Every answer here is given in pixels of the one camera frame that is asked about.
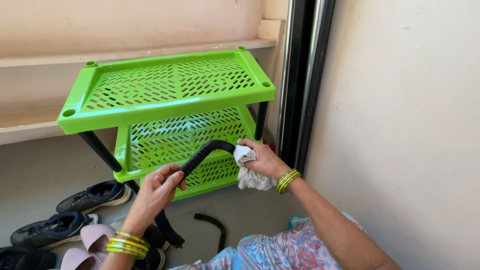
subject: shoe rack shelf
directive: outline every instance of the shoe rack shelf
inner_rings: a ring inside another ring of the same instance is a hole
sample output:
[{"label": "shoe rack shelf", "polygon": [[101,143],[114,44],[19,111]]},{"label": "shoe rack shelf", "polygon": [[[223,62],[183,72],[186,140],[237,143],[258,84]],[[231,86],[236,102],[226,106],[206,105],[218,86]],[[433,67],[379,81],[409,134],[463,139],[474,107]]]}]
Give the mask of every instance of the shoe rack shelf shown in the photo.
[{"label": "shoe rack shelf", "polygon": [[[267,103],[275,98],[275,87],[245,47],[85,65],[57,123],[66,134],[79,133],[119,182],[183,164],[213,139],[259,140]],[[258,127],[246,107],[256,102]],[[118,127],[114,156],[92,132],[110,127]],[[234,184],[237,173],[233,157],[218,150],[175,199]]]}]

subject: rag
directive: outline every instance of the rag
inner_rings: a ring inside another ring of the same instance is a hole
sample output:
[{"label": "rag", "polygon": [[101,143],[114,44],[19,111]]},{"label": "rag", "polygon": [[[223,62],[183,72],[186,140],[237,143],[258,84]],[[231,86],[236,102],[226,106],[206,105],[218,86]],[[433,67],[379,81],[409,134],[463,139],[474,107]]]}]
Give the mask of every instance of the rag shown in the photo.
[{"label": "rag", "polygon": [[233,151],[233,157],[235,162],[240,167],[237,179],[239,181],[239,188],[244,189],[256,188],[259,190],[269,190],[272,186],[276,185],[277,180],[270,177],[263,176],[245,167],[247,161],[257,160],[257,153],[255,150],[248,146],[237,145],[235,151]]}]

